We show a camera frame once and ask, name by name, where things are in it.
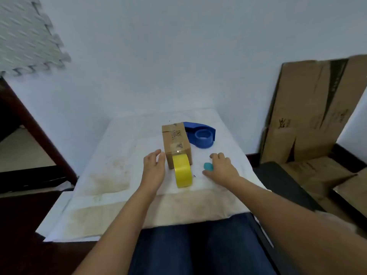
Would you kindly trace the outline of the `person's right hand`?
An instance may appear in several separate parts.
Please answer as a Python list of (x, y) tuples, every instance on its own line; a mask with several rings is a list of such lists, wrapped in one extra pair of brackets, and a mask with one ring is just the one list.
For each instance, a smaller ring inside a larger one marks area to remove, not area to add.
[(214, 178), (209, 178), (216, 184), (229, 189), (231, 185), (240, 178), (236, 168), (232, 165), (229, 157), (225, 157), (224, 153), (212, 153), (209, 156), (214, 166)]

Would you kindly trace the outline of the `person's left hand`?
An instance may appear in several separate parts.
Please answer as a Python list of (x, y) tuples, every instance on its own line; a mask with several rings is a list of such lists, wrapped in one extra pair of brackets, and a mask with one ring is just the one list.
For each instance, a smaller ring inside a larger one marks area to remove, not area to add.
[(143, 159), (143, 173), (139, 188), (147, 193), (156, 195), (165, 178), (166, 170), (158, 167), (158, 156), (162, 152), (158, 149), (149, 153)]

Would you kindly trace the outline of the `person's left forearm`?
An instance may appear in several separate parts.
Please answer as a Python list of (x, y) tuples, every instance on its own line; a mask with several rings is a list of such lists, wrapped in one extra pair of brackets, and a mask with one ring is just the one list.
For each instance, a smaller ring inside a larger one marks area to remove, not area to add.
[(127, 275), (157, 189), (139, 186), (72, 275)]

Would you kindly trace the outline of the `person's right forearm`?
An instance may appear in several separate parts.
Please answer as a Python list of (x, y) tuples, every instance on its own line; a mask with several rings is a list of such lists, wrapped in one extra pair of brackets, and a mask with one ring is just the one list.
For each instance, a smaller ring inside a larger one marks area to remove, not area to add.
[(227, 189), (307, 275), (367, 275), (367, 240), (327, 218), (245, 180)]

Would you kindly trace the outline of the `yellow tape roll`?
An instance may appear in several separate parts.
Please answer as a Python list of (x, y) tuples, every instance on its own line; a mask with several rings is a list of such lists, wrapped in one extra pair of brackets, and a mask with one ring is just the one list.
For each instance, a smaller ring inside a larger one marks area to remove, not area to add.
[(186, 154), (178, 154), (172, 156), (175, 179), (178, 188), (186, 188), (192, 186), (193, 175), (189, 158)]

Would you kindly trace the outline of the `small brown cardboard box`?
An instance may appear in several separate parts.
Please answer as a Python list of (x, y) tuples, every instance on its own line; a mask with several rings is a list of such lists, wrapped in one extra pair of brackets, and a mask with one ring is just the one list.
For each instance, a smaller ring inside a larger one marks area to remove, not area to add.
[(162, 126), (164, 152), (168, 168), (174, 169), (173, 156), (186, 154), (189, 164), (192, 165), (191, 145), (183, 122)]

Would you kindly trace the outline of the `blue tape dispenser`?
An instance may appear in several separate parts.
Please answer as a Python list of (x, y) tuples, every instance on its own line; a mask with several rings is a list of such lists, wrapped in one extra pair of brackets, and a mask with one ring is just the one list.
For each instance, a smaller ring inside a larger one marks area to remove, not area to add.
[(215, 141), (216, 129), (205, 124), (183, 122), (188, 140), (198, 148), (210, 148)]

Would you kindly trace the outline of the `stained white table cloth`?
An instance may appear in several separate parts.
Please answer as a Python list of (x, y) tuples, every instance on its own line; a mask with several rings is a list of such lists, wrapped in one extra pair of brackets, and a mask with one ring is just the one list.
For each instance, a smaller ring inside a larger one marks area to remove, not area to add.
[(175, 172), (166, 175), (148, 209), (143, 228), (221, 220), (249, 212), (228, 190), (202, 174), (211, 153), (223, 152), (239, 174), (265, 189), (249, 160), (214, 109), (131, 116), (110, 122), (71, 193), (62, 193), (36, 233), (44, 242), (97, 241), (140, 185), (143, 158), (164, 151), (162, 125), (181, 121), (216, 129), (214, 145), (191, 147), (192, 185), (178, 188)]

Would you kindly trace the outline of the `person's blue jeans legs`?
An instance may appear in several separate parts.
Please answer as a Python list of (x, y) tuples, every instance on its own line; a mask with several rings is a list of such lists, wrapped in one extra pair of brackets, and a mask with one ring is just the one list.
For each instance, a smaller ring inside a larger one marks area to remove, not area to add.
[(277, 275), (251, 213), (141, 231), (128, 275)]

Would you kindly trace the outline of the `pile of brown cardboard boxes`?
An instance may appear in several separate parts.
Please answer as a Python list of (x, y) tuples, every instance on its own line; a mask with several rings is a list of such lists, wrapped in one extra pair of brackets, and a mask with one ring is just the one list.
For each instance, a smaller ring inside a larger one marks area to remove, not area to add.
[(354, 173), (329, 157), (280, 165), (325, 211), (323, 216), (367, 239), (365, 231), (351, 213), (331, 197), (337, 185), (355, 176)]

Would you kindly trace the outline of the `large flattened cardboard sheet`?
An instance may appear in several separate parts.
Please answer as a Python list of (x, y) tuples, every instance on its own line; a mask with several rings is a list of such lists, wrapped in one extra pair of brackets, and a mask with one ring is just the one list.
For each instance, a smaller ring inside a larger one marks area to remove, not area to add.
[(260, 163), (327, 156), (367, 87), (367, 54), (282, 64)]

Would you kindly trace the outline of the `dark wooden furniture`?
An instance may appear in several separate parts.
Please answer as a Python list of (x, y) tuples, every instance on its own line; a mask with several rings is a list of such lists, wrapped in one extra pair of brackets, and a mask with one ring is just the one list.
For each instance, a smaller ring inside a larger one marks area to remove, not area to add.
[(0, 194), (76, 182), (76, 173), (0, 77)]

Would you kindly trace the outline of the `grey foam puzzle mat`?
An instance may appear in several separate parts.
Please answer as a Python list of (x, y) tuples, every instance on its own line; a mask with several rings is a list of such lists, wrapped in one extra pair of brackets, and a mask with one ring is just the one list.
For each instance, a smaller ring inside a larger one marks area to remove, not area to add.
[(0, 0), (0, 77), (64, 68), (71, 57), (40, 0)]

